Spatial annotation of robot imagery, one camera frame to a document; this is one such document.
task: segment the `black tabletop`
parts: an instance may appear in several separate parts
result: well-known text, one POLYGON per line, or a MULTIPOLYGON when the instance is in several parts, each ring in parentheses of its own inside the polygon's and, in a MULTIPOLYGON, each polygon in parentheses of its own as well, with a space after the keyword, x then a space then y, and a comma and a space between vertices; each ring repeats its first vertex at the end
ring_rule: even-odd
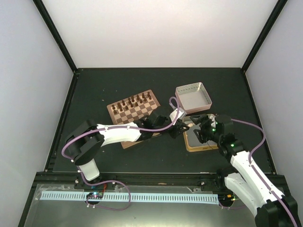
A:
MULTIPOLYGON (((213 102, 203 113, 227 114, 232 118, 258 124, 250 91, 239 68, 127 68, 83 69, 67 113, 54 172, 76 172, 74 164, 61 156, 66 137, 83 121, 112 124, 106 106, 117 100, 151 89, 161 105, 168 105, 178 86, 202 82, 213 102)), ((235 132, 248 149, 262 137, 250 126, 235 123, 235 132)), ((270 172, 269 151, 262 146, 254 159, 264 172, 270 172)), ((95 156, 101 172, 119 173, 215 173, 227 167, 218 150, 188 152, 184 137, 163 135, 127 149, 120 143, 102 147, 95 156)))

